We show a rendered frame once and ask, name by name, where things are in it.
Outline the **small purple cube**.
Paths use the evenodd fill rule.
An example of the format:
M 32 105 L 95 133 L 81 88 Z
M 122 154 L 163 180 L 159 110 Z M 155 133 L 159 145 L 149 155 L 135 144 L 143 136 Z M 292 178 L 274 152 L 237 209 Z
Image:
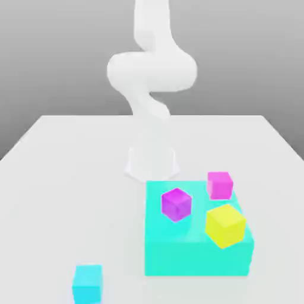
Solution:
M 161 212 L 171 221 L 178 222 L 191 215 L 192 197 L 180 188 L 161 195 Z

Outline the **small pink cube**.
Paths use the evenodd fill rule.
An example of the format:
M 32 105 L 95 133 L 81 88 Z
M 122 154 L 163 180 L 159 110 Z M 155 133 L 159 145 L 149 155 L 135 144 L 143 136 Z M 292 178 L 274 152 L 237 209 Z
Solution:
M 228 172 L 208 172 L 207 192 L 211 200 L 229 200 L 233 192 L 233 180 Z

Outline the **small yellow cube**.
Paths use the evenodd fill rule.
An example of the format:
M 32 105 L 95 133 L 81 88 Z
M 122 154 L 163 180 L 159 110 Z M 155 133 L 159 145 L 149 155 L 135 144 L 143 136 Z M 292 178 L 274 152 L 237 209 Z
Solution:
M 245 229 L 246 218 L 231 204 L 221 205 L 206 213 L 205 232 L 220 249 L 241 242 Z

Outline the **small cyan cube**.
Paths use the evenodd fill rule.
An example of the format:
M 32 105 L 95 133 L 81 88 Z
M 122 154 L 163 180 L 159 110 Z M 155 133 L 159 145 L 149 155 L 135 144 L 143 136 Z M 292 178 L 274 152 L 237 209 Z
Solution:
M 72 281 L 74 304 L 102 304 L 103 269 L 100 264 L 77 265 Z

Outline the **large turquoise box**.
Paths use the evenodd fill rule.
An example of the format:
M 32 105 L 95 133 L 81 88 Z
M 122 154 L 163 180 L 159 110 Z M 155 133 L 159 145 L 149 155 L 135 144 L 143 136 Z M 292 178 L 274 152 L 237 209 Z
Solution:
M 191 214 L 177 222 L 162 213 L 162 195 L 179 188 L 192 198 Z M 247 276 L 254 239 L 250 228 L 242 241 L 221 249 L 205 233 L 208 210 L 225 201 L 209 199 L 203 180 L 148 181 L 145 203 L 147 276 Z

